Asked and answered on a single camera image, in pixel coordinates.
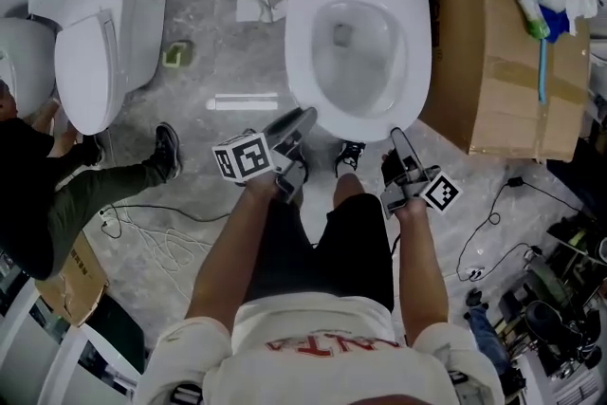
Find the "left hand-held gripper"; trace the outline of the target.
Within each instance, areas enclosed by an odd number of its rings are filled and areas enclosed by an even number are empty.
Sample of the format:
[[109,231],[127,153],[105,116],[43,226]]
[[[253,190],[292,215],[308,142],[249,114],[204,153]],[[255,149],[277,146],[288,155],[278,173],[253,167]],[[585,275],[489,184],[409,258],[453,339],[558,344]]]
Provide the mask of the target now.
[[263,129],[230,138],[212,148],[220,175],[243,186],[258,175],[275,174],[279,198],[289,203],[303,187],[308,170],[294,139],[306,136],[317,121],[314,107],[294,108]]

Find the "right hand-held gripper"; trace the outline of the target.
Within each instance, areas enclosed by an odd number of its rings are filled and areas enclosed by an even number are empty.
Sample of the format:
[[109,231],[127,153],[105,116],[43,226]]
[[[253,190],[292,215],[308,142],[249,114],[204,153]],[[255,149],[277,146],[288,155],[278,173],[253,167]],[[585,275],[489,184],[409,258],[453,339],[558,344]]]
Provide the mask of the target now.
[[381,165],[385,189],[380,201],[386,218],[413,199],[422,199],[430,208],[444,214],[461,197],[459,186],[438,165],[423,168],[413,145],[400,128],[395,127],[390,137],[395,150]]

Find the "white toilet seat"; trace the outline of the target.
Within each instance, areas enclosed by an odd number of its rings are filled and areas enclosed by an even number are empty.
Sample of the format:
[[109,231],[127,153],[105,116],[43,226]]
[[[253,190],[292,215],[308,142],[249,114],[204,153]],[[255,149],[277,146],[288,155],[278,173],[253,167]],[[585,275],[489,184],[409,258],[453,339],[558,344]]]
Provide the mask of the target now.
[[287,17],[288,85],[336,138],[376,142],[407,129],[426,101],[432,43],[427,6],[331,0]]

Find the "person's left forearm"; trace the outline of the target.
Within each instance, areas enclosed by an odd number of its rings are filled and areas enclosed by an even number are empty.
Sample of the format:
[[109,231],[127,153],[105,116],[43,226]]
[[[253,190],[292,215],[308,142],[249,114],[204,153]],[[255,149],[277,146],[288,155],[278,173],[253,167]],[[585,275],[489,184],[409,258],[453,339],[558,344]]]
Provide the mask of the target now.
[[277,187],[273,173],[249,180],[199,269],[186,317],[212,318],[228,331],[243,303]]

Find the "person's right forearm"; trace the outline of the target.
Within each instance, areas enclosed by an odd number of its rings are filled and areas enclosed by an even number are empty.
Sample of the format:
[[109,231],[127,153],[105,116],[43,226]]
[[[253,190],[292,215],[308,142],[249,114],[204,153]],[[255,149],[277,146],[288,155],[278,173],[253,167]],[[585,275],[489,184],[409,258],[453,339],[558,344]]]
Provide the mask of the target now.
[[412,199],[395,216],[400,226],[400,310],[407,343],[412,345],[426,328],[449,319],[448,293],[426,202]]

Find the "white toilet bowl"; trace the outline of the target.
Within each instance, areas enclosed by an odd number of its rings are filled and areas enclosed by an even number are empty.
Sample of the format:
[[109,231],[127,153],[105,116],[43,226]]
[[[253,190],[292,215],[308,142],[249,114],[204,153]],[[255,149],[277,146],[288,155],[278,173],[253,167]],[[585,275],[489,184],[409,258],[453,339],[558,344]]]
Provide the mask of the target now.
[[386,139],[418,118],[432,70],[429,0],[287,0],[285,66],[336,138]]

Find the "white square-tank toilet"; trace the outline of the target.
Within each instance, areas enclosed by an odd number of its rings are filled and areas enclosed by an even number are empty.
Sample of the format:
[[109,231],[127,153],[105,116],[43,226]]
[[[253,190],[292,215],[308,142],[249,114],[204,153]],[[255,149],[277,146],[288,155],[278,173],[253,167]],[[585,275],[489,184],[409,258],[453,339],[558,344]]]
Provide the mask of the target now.
[[69,121],[83,135],[107,129],[125,97],[155,76],[166,0],[28,0],[58,25],[55,78]]

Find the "white toilet paper roll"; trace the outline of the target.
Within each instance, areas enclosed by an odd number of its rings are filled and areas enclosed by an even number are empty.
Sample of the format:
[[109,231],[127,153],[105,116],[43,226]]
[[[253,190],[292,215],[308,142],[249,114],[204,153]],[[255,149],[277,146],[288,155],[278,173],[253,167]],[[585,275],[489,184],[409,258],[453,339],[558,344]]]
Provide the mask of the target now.
[[598,0],[566,0],[565,12],[570,21],[593,18],[598,14]]

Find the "white rounded toilet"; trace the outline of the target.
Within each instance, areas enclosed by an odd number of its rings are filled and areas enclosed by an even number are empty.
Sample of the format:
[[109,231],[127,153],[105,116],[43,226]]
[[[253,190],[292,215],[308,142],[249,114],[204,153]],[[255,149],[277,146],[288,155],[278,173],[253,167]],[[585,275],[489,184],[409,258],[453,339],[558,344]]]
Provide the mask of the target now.
[[55,34],[39,22],[0,18],[0,79],[15,99],[18,117],[32,117],[55,88]]

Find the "white tape strip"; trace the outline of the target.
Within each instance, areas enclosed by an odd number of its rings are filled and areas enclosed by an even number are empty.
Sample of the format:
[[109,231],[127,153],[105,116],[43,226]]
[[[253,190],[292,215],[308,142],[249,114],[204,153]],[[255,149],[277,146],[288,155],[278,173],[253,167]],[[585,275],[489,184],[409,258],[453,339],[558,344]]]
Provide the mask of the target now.
[[216,94],[206,102],[212,111],[275,111],[279,108],[276,93]]

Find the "person's right shoe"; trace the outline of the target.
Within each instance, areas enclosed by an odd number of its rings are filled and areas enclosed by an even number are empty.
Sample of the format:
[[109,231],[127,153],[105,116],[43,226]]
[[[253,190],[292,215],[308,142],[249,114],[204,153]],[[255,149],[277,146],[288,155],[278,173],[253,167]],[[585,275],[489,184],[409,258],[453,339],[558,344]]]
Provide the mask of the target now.
[[334,173],[336,178],[343,175],[354,174],[359,166],[359,161],[364,153],[366,144],[364,142],[344,141],[340,151],[334,160]]

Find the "person's right leg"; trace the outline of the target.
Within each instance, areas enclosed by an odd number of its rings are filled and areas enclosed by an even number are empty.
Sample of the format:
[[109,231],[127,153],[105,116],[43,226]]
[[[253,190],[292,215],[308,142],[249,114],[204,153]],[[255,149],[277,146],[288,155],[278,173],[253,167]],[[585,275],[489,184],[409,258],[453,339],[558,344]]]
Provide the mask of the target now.
[[333,194],[333,209],[335,210],[348,198],[364,193],[364,187],[355,173],[347,173],[339,176]]

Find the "person's black shorts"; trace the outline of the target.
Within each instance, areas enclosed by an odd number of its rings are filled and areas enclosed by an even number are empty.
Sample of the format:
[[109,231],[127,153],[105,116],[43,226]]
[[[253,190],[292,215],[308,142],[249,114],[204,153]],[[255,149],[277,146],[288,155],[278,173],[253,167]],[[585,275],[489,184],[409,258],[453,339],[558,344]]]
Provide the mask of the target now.
[[377,197],[357,194],[338,205],[317,245],[295,204],[270,201],[244,301],[302,292],[363,297],[394,310],[392,255]]

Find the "large brown cardboard box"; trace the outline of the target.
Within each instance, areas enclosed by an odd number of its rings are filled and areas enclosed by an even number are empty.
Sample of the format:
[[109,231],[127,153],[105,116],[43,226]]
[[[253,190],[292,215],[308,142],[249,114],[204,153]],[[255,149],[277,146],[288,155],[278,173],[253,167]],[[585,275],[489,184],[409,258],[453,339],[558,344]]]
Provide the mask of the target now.
[[432,77],[420,119],[466,154],[571,160],[587,101],[586,22],[548,47],[541,102],[540,45],[516,0],[430,0],[430,10]]

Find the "black equipment pile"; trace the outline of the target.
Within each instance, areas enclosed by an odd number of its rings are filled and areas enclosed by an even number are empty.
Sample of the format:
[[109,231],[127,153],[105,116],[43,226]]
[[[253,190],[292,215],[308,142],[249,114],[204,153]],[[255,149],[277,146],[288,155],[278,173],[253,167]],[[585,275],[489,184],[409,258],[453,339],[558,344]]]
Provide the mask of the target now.
[[607,230],[583,213],[563,217],[547,235],[550,252],[533,247],[522,276],[502,296],[496,326],[516,359],[529,351],[549,378],[564,379],[607,356],[599,310],[591,301],[607,282]]

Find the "person's white printed t-shirt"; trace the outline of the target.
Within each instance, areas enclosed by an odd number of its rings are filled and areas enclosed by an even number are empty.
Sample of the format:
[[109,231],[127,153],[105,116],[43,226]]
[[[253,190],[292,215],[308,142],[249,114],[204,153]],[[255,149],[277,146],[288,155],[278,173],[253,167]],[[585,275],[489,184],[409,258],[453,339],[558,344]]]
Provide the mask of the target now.
[[169,405],[183,385],[204,405],[348,405],[395,395],[505,405],[497,372],[468,330],[436,323],[405,345],[383,305],[312,292],[244,304],[231,331],[206,317],[169,327],[134,403]]

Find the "torn brown cardboard box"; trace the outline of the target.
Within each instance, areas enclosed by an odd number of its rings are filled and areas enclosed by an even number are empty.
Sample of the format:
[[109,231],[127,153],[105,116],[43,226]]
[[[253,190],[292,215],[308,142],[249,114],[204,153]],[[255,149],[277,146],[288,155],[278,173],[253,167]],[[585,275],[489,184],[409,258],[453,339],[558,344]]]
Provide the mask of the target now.
[[35,287],[54,314],[81,327],[98,307],[108,279],[81,232],[61,271],[48,280],[36,281]]

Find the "black white curved panel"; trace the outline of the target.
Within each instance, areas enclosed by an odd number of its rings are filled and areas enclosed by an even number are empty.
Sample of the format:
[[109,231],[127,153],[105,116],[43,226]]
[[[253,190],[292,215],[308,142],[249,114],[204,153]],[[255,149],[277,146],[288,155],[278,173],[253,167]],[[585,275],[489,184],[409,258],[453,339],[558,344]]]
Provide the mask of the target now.
[[101,297],[83,325],[89,341],[120,375],[138,381],[144,372],[146,350],[140,326],[112,297]]

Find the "white shelf rack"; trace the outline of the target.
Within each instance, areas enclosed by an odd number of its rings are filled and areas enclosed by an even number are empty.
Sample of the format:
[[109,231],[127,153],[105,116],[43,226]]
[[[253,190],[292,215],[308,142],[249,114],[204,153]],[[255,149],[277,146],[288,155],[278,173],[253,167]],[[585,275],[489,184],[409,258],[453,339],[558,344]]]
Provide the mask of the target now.
[[53,314],[34,281],[0,308],[0,405],[132,405],[138,381],[108,364],[84,333]]

